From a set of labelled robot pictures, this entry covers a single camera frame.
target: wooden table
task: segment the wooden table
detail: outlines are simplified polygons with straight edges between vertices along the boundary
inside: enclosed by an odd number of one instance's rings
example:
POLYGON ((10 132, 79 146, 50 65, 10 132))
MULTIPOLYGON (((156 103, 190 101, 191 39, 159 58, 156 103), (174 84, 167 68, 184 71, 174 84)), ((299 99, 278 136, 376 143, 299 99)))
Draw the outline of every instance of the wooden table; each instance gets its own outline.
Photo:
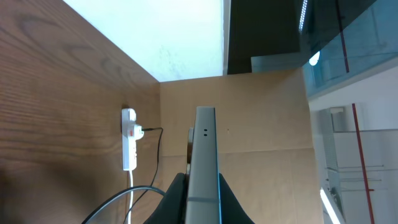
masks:
MULTIPOLYGON (((121 108, 158 127, 159 98, 159 83, 63 1, 1 1, 0 223, 81 223, 126 188, 121 108)), ((150 183, 158 137, 138 142, 134 185, 150 183)), ((159 198, 137 204, 135 223, 159 198)), ((100 221, 122 223, 126 206, 100 221)))

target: red pipe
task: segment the red pipe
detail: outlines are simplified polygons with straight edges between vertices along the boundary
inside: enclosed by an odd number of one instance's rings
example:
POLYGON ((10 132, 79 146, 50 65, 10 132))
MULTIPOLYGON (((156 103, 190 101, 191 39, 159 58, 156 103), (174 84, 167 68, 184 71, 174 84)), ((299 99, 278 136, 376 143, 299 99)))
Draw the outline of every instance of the red pipe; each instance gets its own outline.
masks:
POLYGON ((365 158, 363 156, 361 135, 359 134, 359 125, 358 125, 358 118, 356 116, 355 103, 353 103, 353 113, 354 113, 354 121, 355 121, 356 139, 358 140, 358 147, 359 147, 359 156, 361 157, 363 180, 365 183, 366 199, 368 200, 368 208, 369 208, 369 214, 371 217, 371 224, 374 224, 373 208, 372 208, 372 201, 371 201, 371 194, 370 194, 370 191, 372 191, 372 190, 369 189, 368 175, 366 174, 365 158))

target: power plug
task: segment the power plug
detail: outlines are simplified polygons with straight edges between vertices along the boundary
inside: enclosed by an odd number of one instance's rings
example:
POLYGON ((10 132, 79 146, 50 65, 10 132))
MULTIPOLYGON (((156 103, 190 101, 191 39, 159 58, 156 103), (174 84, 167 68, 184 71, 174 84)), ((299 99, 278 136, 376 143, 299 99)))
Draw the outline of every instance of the power plug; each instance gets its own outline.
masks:
POLYGON ((122 109, 122 150, 123 170, 134 170, 137 167, 136 141, 144 136, 142 126, 136 124, 137 114, 131 109, 122 109))

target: wooden surface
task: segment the wooden surface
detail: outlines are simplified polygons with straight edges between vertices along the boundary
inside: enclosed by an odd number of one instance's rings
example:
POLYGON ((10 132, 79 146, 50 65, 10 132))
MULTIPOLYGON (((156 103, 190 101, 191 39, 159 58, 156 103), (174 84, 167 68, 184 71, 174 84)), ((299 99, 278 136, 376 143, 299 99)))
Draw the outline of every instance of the wooden surface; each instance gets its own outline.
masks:
POLYGON ((215 106, 220 171, 252 220, 321 223, 302 78, 299 69, 161 83, 161 187, 185 171, 195 108, 215 106))
MULTIPOLYGON (((0 223, 81 223, 127 187, 121 108, 157 127, 159 100, 159 83, 61 0, 1 1, 0 223)), ((135 185, 150 183, 158 137, 138 142, 135 185)), ((135 223, 157 200, 137 204, 135 223)), ((100 219, 125 210, 123 198, 100 219)))

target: power strip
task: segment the power strip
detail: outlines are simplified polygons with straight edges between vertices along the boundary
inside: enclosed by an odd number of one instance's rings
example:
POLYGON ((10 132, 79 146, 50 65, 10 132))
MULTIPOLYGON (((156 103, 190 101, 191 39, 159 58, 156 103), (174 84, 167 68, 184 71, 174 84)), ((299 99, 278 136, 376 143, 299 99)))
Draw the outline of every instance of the power strip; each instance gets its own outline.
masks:
POLYGON ((136 141, 144 136, 142 126, 136 124, 137 114, 131 109, 122 109, 122 150, 123 170, 134 170, 137 167, 136 141))

